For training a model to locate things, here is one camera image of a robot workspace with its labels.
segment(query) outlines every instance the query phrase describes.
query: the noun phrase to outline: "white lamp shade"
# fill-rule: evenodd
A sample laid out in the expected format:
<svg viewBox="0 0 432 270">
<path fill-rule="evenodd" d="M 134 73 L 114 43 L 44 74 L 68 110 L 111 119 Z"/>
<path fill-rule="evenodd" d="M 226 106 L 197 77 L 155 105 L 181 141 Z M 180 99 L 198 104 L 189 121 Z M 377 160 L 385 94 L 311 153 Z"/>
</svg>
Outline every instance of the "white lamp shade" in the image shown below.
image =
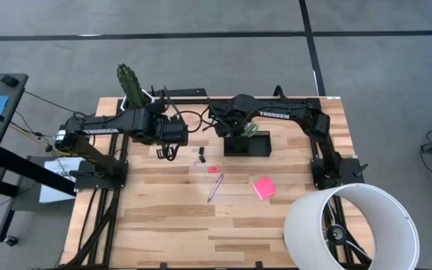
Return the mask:
<svg viewBox="0 0 432 270">
<path fill-rule="evenodd" d="M 357 206 L 373 231 L 370 270 L 410 270 L 419 258 L 416 226 L 391 195 L 369 184 L 348 184 L 306 193 L 296 200 L 284 224 L 284 243 L 301 270 L 344 270 L 329 253 L 323 237 L 323 209 L 338 195 Z"/>
</svg>

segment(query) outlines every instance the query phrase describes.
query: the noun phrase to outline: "toy cactus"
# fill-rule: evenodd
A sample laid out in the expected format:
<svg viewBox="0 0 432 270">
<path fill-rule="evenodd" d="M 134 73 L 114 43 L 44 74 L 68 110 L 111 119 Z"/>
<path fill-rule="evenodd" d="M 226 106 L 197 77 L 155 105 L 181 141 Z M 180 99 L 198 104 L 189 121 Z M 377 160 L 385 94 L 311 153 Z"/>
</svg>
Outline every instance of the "toy cactus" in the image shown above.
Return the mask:
<svg viewBox="0 0 432 270">
<path fill-rule="evenodd" d="M 141 91 L 140 83 L 134 71 L 126 64 L 119 64 L 117 69 L 118 80 L 126 94 L 130 108 L 144 107 L 147 103 L 147 98 Z"/>
</svg>

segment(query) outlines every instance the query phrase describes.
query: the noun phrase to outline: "wooden table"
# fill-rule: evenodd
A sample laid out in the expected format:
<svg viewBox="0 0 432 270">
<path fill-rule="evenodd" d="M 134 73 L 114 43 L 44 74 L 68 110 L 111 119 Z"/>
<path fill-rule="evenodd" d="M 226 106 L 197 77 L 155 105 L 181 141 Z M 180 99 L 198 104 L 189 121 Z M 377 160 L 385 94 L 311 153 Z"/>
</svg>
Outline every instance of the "wooden table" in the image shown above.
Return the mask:
<svg viewBox="0 0 432 270">
<path fill-rule="evenodd" d="M 101 98 L 97 115 L 114 115 L 117 100 Z M 343 156 L 354 155 L 341 99 L 320 100 L 322 111 L 331 116 L 334 147 Z M 181 111 L 202 112 L 206 107 L 178 105 Z M 190 129 L 196 127 L 197 116 L 183 116 Z M 294 266 L 282 239 L 284 218 L 295 200 L 317 190 L 309 165 L 310 140 L 294 122 L 255 119 L 261 131 L 271 131 L 270 157 L 224 157 L 223 139 L 212 129 L 191 133 L 188 146 L 179 149 L 173 162 L 158 160 L 156 145 L 129 143 L 130 169 L 119 200 L 110 268 L 159 267 L 160 263 L 168 263 L 169 267 L 254 267 L 256 261 L 262 261 L 264 266 Z M 98 136 L 95 146 L 106 153 L 109 141 L 110 136 Z M 200 146 L 205 147 L 207 162 L 193 165 Z M 212 166 L 219 167 L 225 177 L 207 204 L 219 176 L 207 173 L 207 167 Z M 277 192 L 261 201 L 251 184 L 263 176 L 271 177 Z M 91 195 L 92 190 L 77 194 L 61 263 L 69 261 L 77 251 Z M 84 239 L 93 229 L 96 205 Z M 343 201 L 343 208 L 349 230 L 372 254 L 373 238 L 365 218 L 347 201 Z M 97 263 L 101 262 L 105 236 L 103 232 Z"/>
</svg>

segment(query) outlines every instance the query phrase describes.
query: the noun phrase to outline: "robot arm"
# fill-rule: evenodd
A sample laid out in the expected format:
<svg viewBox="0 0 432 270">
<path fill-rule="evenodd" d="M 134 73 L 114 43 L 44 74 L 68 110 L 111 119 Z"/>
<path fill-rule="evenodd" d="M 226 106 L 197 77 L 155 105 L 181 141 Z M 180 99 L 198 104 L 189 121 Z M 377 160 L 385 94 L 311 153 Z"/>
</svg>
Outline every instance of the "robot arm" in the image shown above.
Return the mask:
<svg viewBox="0 0 432 270">
<path fill-rule="evenodd" d="M 115 116 L 84 117 L 77 115 L 69 118 L 59 128 L 55 147 L 61 152 L 78 154 L 94 165 L 94 171 L 104 178 L 119 175 L 120 161 L 100 153 L 89 144 L 88 135 L 127 134 L 135 143 L 161 145 L 157 151 L 159 158 L 172 161 L 176 158 L 177 148 L 188 144 L 188 126 L 177 115 L 168 117 L 163 110 L 150 106 L 127 109 Z"/>
<path fill-rule="evenodd" d="M 238 94 L 229 102 L 210 104 L 208 115 L 214 120 L 214 129 L 219 137 L 240 137 L 245 125 L 256 116 L 294 121 L 318 143 L 325 174 L 332 179 L 341 177 L 341 155 L 335 151 L 329 135 L 329 116 L 310 102 L 261 101 L 247 94 Z"/>
</svg>

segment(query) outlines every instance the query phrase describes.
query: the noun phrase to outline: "small pink object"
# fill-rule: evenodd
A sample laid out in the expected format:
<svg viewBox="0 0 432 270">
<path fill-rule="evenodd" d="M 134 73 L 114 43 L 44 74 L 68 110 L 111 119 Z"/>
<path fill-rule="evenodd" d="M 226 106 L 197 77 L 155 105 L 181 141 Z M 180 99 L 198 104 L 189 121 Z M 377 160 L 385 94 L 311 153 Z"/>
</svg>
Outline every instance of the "small pink object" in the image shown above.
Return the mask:
<svg viewBox="0 0 432 270">
<path fill-rule="evenodd" d="M 262 177 L 254 182 L 253 188 L 260 200 L 264 200 L 276 193 L 276 187 L 269 177 Z"/>
<path fill-rule="evenodd" d="M 217 173 L 219 172 L 218 167 L 208 167 L 208 173 Z"/>
</svg>

